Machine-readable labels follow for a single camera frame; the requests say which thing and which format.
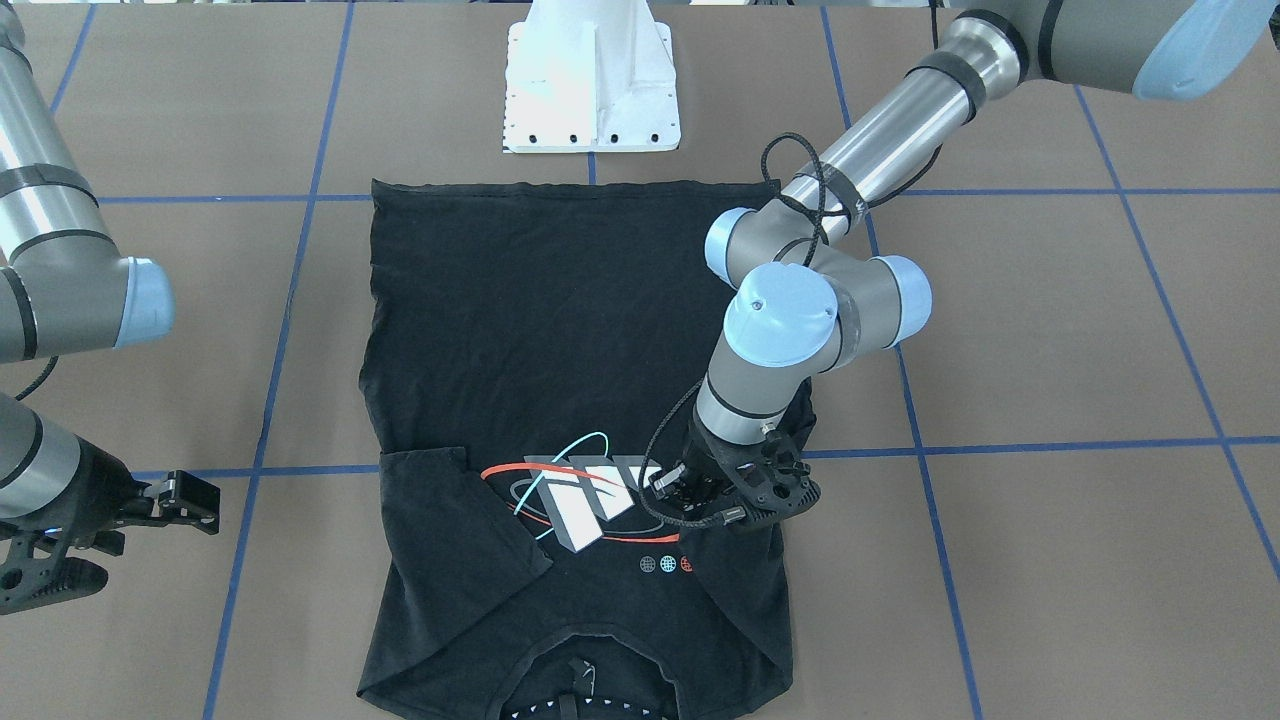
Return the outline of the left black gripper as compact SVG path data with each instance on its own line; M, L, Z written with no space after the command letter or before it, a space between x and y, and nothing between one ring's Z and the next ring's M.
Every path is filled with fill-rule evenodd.
M684 529L763 529L810 510L820 500L795 436L777 428L749 445L721 439L695 411L680 462L649 475L645 511Z

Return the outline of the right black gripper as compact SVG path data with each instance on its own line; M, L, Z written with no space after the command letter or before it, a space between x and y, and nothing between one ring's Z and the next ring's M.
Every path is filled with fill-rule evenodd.
M100 592L108 570L79 557L73 548L119 556L123 534L116 524L148 516L150 527L192 527L207 536L220 532L221 491L189 471L169 471L150 487L125 465L84 439L69 486L36 512L3 521L10 541L3 561L1 614L10 615L79 600Z

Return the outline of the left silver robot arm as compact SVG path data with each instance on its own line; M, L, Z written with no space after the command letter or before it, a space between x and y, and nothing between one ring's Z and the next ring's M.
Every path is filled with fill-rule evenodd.
M1242 468L1239 462L1240 457L1236 452L1242 447L1243 448L1270 447L1272 455L1277 456L1277 432L1271 433L1270 436L1266 433L1260 436L1248 436L1248 434L1231 436L1228 432L1228 424L1225 423L1222 415L1222 411L1228 409L1226 405L1224 405L1225 400L1215 398L1213 389L1210 387L1208 378L1204 374L1204 365L1203 363L1201 363L1202 357L1197 356L1196 347L1190 342L1194 338L1187 334L1187 324L1184 322L1185 318L1180 318L1178 311L1179 307L1169 293L1170 286L1167 281L1176 278L1172 278L1172 275L1170 275L1169 273L1165 273L1162 275L1158 258L1156 258L1152 254L1153 251L1152 240L1160 240L1160 237L1164 236L1157 237L1158 233L1152 234L1155 232L1155 227L1147 228L1144 231L1143 219L1140 214L1137 211L1138 208L1135 208L1134 205L1135 193L1138 199L1156 199L1156 200L1165 199L1170 200L1170 202L1175 200L1183 201L1190 199L1199 202L1199 205L1196 205L1197 208L1201 206L1208 208L1210 205L1212 205L1211 201L1213 201L1215 199L1221 201L1222 199L1226 200L1249 199L1254 196L1268 199L1268 201L1275 201L1277 204L1277 183L1275 183L1276 184L1275 190L1265 191L1263 188L1256 188L1254 191L1252 188L1242 187L1235 190L1230 188L1224 190L1222 191L1224 193L1217 193L1215 188L1210 187L1198 188L1188 186L1183 188L1175 188L1175 187L1144 188L1144 187L1125 184L1123 173L1120 173L1119 168L1116 167L1117 158L1115 150L1117 146L1112 147L1114 143L1108 145L1108 137L1103 132L1105 128L1100 128L1098 117L1096 113L1098 108L1091 105L1089 94L1085 91L1083 86L1074 87L1073 94L1076 97L1074 102L1076 104L1080 117L1083 118L1079 122L1083 122L1089 126L1089 132L1092 137L1092 140L1089 141L1092 143L1091 145L1092 149L1088 149L1088 152L1085 155L1089 155L1091 158L1096 155L1102 161L1102 164L1105 165L1106 174L1108 177L1108 182L1111 183L1110 190L1107 190L1106 192L1100 191L1096 195L1096 197L1102 199L1105 201L1102 202L1103 205L1102 209L1105 211L1115 210L1120 213L1120 215L1123 215L1123 223L1126 228L1120 233L1123 236L1121 240L1125 241L1123 249L1125 249L1125 251L1129 252L1128 249L1132 246L1130 254L1133 254L1137 258L1134 263L1140 261L1142 265L1140 272L1135 272L1134 275L1139 281L1138 282L1139 286L1138 290L1140 291L1138 293L1140 296L1139 299L1146 301L1146 299L1149 296L1152 302L1157 302L1160 305L1160 313L1158 313L1160 320L1157 323L1157 327L1158 328L1167 327L1167 332L1171 337L1170 342L1174 342L1178 346L1175 354L1179 357L1178 360L1178 363L1180 363L1179 366L1185 368L1185 374L1187 374L1185 380L1179 379L1178 383L1172 383L1174 386L1176 386L1174 389L1181 388L1183 386L1187 387L1194 386L1194 393L1197 397L1196 406L1199 409L1197 411L1203 414L1204 423L1207 423L1208 429L1202 436L1196 436L1196 437L1187 436L1181 438L1152 437L1149 439L1140 439L1140 438L1123 439L1116 437L1110 439L1087 438L1088 439L1087 442L1085 441L1068 442L1062 438L1056 438L1052 442L1046 441L1044 443L973 442L973 443L929 445L928 441L931 441L932 436L924 433L922 429L922 410L928 409L925 407L924 401L938 400L941 402L941 400L945 400L946 397L943 397L945 393L942 393L941 389L938 389L937 392L932 389L924 392L928 389L925 388L924 380L925 380L925 370L929 368L920 365L918 368L919 372L913 372L910 361L922 360L923 363L923 360L932 357L931 361L937 360L938 363L941 363L941 359L945 357L941 357L941 355L925 357L925 350L911 350L911 354L904 356L902 350L896 348L893 351L895 352L893 357L899 368L897 373L900 383L900 395L902 396L904 413L909 429L911 432L911 454L906 455L906 446L904 446L900 457L910 457L916 461L916 474L919 475L922 483L922 497L925 503L925 509L928 511L928 519L931 523L931 533L932 533L931 538L933 539L937 547L936 553L941 559L938 562L940 565L951 562L950 560L946 559L948 557L946 553L950 550L959 548L959 546L955 544L954 542L948 544L948 541L961 539L960 536L956 534L956 532L961 529L959 525L951 528L952 530L955 530L951 533L952 536L951 538L948 538L946 534L947 518L945 518L945 514L942 512L946 507L943 509L940 507L938 491L950 487L946 486L945 483L940 487L940 480L947 480L950 477L942 477L937 471L946 470L950 466L943 468L942 465L937 465L937 462L940 462L941 459L959 457L959 461L968 462L968 465L960 462L961 465L964 465L964 468L960 469L969 468L977 470L982 469L979 468L979 465L982 464L979 461L983 457L996 457L996 459L1012 457L1012 460L1030 461L1037 459L1044 459L1044 457L1052 459L1059 456L1065 456L1070 459L1073 455L1078 455L1084 460L1089 460L1098 457L1107 459L1112 456L1120 457L1124 456L1124 454L1130 454L1134 455L1134 457L1137 459L1143 459L1143 457L1160 459L1164 456L1161 454L1171 455L1174 450L1188 448L1197 451L1199 450L1208 451L1211 448L1216 462L1211 469L1213 469L1213 471L1217 474L1225 471L1230 475L1233 487L1235 488L1233 493L1239 498L1242 509L1240 512L1247 514L1252 528L1251 532L1253 532L1253 534L1256 536L1260 547L1262 547L1263 550L1266 550L1267 553L1270 553L1268 557L1271 559L1268 560L1268 562L1271 562L1275 568L1277 568L1277 560L1272 557L1276 550L1275 541L1277 539L1277 529L1268 528L1266 519L1260 514L1256 502L1257 497L1253 492L1253 489L1256 488L1251 488L1248 482L1249 480L1248 473L1245 471L1247 468ZM933 193L934 191L932 190L928 191L908 190L904 192L908 195L908 197L914 199L913 202L915 201L932 202L932 200L929 199L965 200L965 202L961 202L961 205L957 208L960 208L961 210L965 210L966 208L970 209L975 208L975 211L980 210L978 213L979 220L984 218L987 220L991 220L992 218L995 219L1002 218L1004 220L1009 220L1009 223L1005 223L1005 225L1009 225L1011 228L1007 233L1001 234L1000 237L997 237L996 234L984 236L987 240L989 240L989 242L996 242L997 240L1000 241L997 243L998 245L997 250L1018 250L1012 246L1012 240L1010 240L1012 234L1010 233L1012 233L1012 231L1023 228L1023 225L1019 224L1023 220L1014 218L1012 215L1009 217L1001 215L1000 213L1006 213L1006 210L1004 209L998 208L991 209L995 208L995 204L997 204L996 201L1005 202L1005 205L1010 205L1010 202L1016 205L1014 201L1020 202L1019 199L1030 199L1030 200L1047 199L1046 202L1053 201L1050 202L1050 210L1053 210L1055 208L1061 209L1055 200L1060 197L1055 193L1048 192L1047 188L1044 190L1044 193L1038 193L1039 192L1038 190L1032 190L1032 188L1025 190L1025 192L1023 190L1015 188L1010 190L1009 193L997 193L996 190L991 190L989 193L986 190L983 190L982 192L978 192L975 190L975 192L978 193L973 196L966 196L960 193L951 195L952 191L947 188L938 190L937 195L934 195ZM890 201L891 205L893 202L897 204L896 210L881 211L879 217L877 217L876 214L878 211L872 209L869 215L864 220L864 225L867 228L863 231L863 234L867 236L867 242L869 249L884 250L887 240L895 240L895 242L901 240L902 242L905 242L906 240L905 234L893 237L888 236L888 231L892 229L890 227L890 220L893 222L901 220L902 223L905 223L906 220L904 213L906 213L906 210L909 210L910 208L902 205L904 202L906 202L905 200ZM1276 206L1268 205L1268 208L1275 209L1277 208L1277 205Z

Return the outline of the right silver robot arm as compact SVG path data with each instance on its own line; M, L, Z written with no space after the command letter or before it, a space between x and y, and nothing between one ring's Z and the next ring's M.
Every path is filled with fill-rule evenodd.
M165 337L175 319L170 281L128 258L104 223L35 81L26 32L10 3L1 29L1 360L52 360ZM220 529L220 489L184 470L137 479L123 461L1 398L1 611L100 592L108 570L86 550L119 556L127 527Z

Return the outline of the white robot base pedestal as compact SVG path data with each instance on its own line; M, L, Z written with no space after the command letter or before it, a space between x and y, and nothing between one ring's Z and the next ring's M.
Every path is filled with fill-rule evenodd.
M681 142L672 33L646 1L534 1L509 27L502 149L666 152Z

